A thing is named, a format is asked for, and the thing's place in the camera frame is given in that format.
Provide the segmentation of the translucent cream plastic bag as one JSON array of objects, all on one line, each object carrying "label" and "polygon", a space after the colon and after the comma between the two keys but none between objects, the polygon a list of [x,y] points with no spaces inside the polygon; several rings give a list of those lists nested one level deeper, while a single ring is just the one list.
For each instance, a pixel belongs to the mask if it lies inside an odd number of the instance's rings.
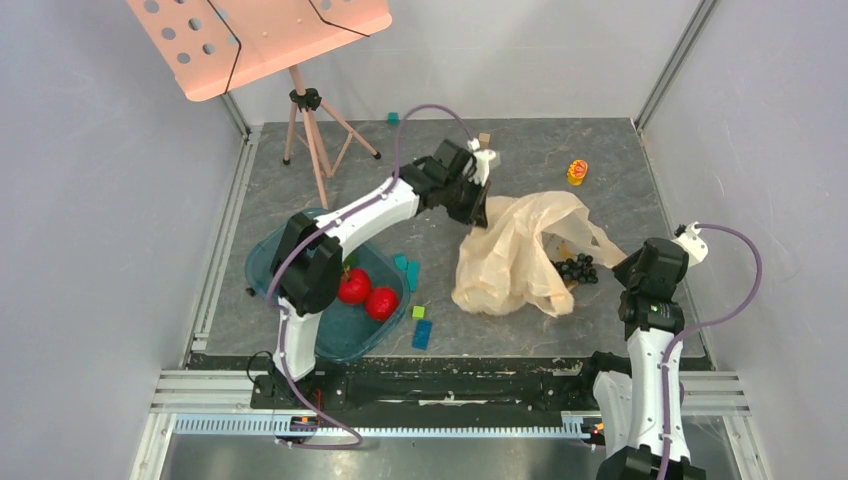
[{"label": "translucent cream plastic bag", "polygon": [[575,299],[552,265],[557,246],[605,268],[626,257],[570,192],[495,196],[486,207],[488,227],[473,228],[459,247],[452,300],[465,312],[503,316],[531,304],[551,317],[568,315]]}]

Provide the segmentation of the red fake tomato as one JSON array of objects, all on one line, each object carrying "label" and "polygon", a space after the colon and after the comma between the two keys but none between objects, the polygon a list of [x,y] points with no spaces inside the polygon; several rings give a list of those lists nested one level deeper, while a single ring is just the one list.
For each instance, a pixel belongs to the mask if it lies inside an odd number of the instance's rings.
[{"label": "red fake tomato", "polygon": [[347,270],[341,279],[337,299],[347,305],[360,305],[372,290],[369,274],[361,268]]}]

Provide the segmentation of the dark fake grape bunch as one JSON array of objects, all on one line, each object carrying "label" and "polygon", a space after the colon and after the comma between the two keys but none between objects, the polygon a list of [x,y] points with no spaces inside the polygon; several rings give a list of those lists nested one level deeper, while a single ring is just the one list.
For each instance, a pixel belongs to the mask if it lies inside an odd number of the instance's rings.
[{"label": "dark fake grape bunch", "polygon": [[555,261],[552,265],[567,287],[598,282],[594,257],[591,255],[580,253],[576,257]]}]

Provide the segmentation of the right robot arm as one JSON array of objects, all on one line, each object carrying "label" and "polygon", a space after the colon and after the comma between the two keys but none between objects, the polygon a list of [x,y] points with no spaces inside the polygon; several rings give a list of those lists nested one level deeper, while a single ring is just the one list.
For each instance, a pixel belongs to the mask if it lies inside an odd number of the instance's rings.
[{"label": "right robot arm", "polygon": [[628,356],[581,376],[580,400],[599,408],[606,457],[600,479],[704,479],[682,425],[677,339],[685,317],[673,296],[689,266],[678,242],[650,238],[612,272],[622,285],[618,315]]}]

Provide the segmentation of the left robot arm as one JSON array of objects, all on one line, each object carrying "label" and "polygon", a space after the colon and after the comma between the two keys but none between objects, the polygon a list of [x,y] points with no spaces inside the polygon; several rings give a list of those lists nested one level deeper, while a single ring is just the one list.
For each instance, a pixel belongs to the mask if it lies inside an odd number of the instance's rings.
[{"label": "left robot arm", "polygon": [[396,167],[378,188],[345,207],[311,218],[292,216],[271,261],[265,300],[279,313],[273,364],[275,392],[290,407],[314,394],[307,375],[316,365],[323,312],[337,297],[347,256],[387,228],[442,207],[458,223],[485,228],[489,176],[500,156],[476,139],[443,141],[435,153]]}]

